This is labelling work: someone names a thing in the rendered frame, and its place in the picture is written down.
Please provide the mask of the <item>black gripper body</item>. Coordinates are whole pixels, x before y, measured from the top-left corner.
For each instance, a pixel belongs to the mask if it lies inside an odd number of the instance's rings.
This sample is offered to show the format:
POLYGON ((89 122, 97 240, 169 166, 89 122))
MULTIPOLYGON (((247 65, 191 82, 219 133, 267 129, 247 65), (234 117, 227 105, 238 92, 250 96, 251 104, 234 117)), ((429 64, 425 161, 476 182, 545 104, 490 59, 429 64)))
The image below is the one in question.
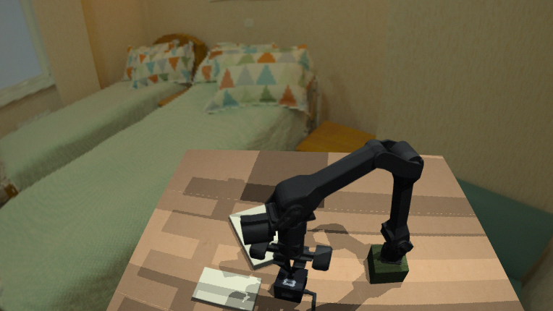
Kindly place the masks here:
POLYGON ((296 263, 313 261, 312 269, 327 271, 332 257, 332 247, 316 245, 315 252, 309 252, 309 247, 304 246, 305 235, 299 242, 286 243, 278 236, 277 244, 270 242, 252 244, 250 256, 253 259, 265 259, 266 252, 273 252, 275 261, 284 262, 284 259, 294 260, 296 263))

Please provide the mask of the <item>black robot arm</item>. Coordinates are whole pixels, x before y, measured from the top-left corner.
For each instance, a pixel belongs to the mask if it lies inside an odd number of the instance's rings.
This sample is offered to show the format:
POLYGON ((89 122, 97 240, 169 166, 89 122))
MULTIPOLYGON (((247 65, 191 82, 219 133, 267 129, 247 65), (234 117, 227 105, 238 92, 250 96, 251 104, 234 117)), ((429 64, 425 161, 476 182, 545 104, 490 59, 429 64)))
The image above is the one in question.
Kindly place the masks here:
POLYGON ((299 242, 308 221, 328 195, 375 169, 385 169, 394 179, 390 219, 382 223, 385 241, 381 262, 401 265, 412 250, 407 220, 413 184, 421 177, 424 160, 406 141, 370 139, 344 158, 311 175, 297 175, 276 186, 264 203, 266 212, 240 216, 245 245, 274 241, 276 231, 286 242, 299 242))

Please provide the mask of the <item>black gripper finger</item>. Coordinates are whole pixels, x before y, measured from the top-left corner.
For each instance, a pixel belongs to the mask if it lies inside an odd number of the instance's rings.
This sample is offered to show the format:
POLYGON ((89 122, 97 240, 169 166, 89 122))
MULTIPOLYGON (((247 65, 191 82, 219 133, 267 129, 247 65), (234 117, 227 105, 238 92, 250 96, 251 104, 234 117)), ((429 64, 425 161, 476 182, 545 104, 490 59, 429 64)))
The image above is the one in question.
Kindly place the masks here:
POLYGON ((292 264, 291 273, 294 273, 298 269, 304 269, 306 263, 296 263, 295 261, 292 264))
POLYGON ((287 271, 288 273, 290 272, 290 260, 288 259, 284 259, 284 262, 279 262, 279 261, 275 261, 274 259, 272 260, 272 263, 275 264, 275 265, 278 265, 279 267, 283 268, 285 271, 287 271))

